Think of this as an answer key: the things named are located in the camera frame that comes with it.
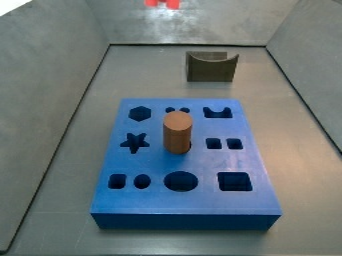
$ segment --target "rectangular hole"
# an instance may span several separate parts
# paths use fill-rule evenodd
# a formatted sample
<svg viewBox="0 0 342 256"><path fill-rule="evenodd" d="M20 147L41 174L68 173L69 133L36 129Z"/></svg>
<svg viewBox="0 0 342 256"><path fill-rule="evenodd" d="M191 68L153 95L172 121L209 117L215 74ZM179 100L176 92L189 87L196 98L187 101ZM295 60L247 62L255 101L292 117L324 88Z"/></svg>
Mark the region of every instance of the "rectangular hole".
<svg viewBox="0 0 342 256"><path fill-rule="evenodd" d="M207 144L207 149L221 149L220 139L207 138L205 144Z"/></svg>
<svg viewBox="0 0 342 256"><path fill-rule="evenodd" d="M108 180L108 188L109 189L122 189L125 186L125 178L124 174L112 174Z"/></svg>
<svg viewBox="0 0 342 256"><path fill-rule="evenodd" d="M245 172L219 172L219 189L221 191L251 191L249 175Z"/></svg>
<svg viewBox="0 0 342 256"><path fill-rule="evenodd" d="M232 150L241 150L243 145L239 139L227 139L227 146Z"/></svg>

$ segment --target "arch-shaped hole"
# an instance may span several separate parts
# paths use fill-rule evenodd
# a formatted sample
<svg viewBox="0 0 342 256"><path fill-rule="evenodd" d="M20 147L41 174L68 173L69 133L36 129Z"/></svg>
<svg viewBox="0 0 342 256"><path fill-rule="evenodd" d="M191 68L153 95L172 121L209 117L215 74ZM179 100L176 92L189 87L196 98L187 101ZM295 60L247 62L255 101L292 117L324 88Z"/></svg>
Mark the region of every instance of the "arch-shaped hole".
<svg viewBox="0 0 342 256"><path fill-rule="evenodd" d="M108 188L109 189L122 189L125 186L125 178L124 174L112 174L108 180Z"/></svg>
<svg viewBox="0 0 342 256"><path fill-rule="evenodd" d="M145 189L151 184L151 178L145 174L140 174L133 179L133 185L139 189Z"/></svg>
<svg viewBox="0 0 342 256"><path fill-rule="evenodd" d="M173 108L171 108L171 107L165 108L165 113L169 113L169 112L172 112L172 111L175 111Z"/></svg>
<svg viewBox="0 0 342 256"><path fill-rule="evenodd" d="M220 112L215 112L208 107L204 107L203 113L205 118L232 118L231 109L227 107Z"/></svg>
<svg viewBox="0 0 342 256"><path fill-rule="evenodd" d="M189 109L188 108L180 108L179 111L181 111L184 113L189 113Z"/></svg>
<svg viewBox="0 0 342 256"><path fill-rule="evenodd" d="M164 178L164 185L172 191L187 192L197 186L197 177L188 172L172 172Z"/></svg>

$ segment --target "wooden cylinder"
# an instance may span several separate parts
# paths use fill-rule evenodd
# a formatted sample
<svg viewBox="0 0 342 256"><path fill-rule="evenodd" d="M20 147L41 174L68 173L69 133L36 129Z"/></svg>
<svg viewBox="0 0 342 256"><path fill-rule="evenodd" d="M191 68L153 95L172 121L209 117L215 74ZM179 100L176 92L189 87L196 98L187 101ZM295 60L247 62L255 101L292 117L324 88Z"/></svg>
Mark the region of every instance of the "wooden cylinder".
<svg viewBox="0 0 342 256"><path fill-rule="evenodd" d="M172 111L164 117L164 147L173 154L184 154L191 147L192 118L181 111Z"/></svg>

